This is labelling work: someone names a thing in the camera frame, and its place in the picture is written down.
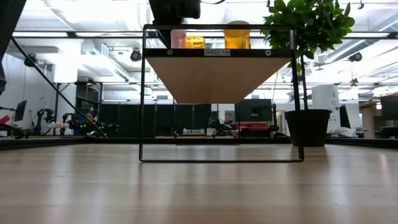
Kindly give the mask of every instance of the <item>security camera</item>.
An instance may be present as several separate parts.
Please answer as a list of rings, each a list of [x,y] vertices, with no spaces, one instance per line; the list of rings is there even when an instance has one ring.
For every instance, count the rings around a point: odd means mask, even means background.
[[[350,62],[360,62],[362,60],[362,54],[356,53],[348,58]]]
[[[130,59],[133,62],[138,62],[141,60],[141,52],[139,49],[134,49],[131,53]]]
[[[28,58],[26,58],[26,59],[24,60],[25,66],[27,66],[27,67],[29,67],[29,68],[34,67],[34,65],[37,63],[36,54],[29,53],[29,54],[27,54],[27,56],[30,58],[30,60],[31,60],[33,63],[32,63]]]

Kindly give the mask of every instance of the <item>pipe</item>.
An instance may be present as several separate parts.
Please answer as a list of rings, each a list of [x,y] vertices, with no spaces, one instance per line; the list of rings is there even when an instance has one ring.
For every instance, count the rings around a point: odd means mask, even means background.
[[[374,27],[372,31],[397,32],[397,30],[398,30],[398,13],[391,16],[390,18],[380,23],[376,27]],[[369,47],[379,41],[380,40],[377,39],[352,40],[347,44],[345,44],[344,46],[340,47],[338,50],[335,50],[332,53],[326,55],[326,57],[318,58],[319,60],[318,65],[315,66],[335,63],[344,58],[348,58],[349,56],[355,54],[356,52],[359,52],[360,50],[363,50],[366,47]]]

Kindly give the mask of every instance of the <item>wooden table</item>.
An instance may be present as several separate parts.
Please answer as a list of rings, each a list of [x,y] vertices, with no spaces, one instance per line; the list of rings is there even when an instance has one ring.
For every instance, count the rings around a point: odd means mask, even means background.
[[[289,145],[145,145],[145,156],[285,157]],[[2,224],[398,221],[398,152],[327,145],[301,164],[140,163],[137,145],[0,151]]]

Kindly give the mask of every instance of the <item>desk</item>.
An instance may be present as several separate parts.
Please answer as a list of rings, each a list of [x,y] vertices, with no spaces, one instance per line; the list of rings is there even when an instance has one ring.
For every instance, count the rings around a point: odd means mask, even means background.
[[[398,127],[380,127],[380,136],[387,139],[390,137],[398,138]]]

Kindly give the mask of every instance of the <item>black plant pot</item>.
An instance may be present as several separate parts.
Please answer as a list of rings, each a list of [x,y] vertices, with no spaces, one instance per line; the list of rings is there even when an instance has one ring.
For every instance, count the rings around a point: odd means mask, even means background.
[[[293,145],[299,146],[301,140],[305,147],[325,146],[330,113],[330,110],[301,110],[298,118],[296,111],[286,112]]]

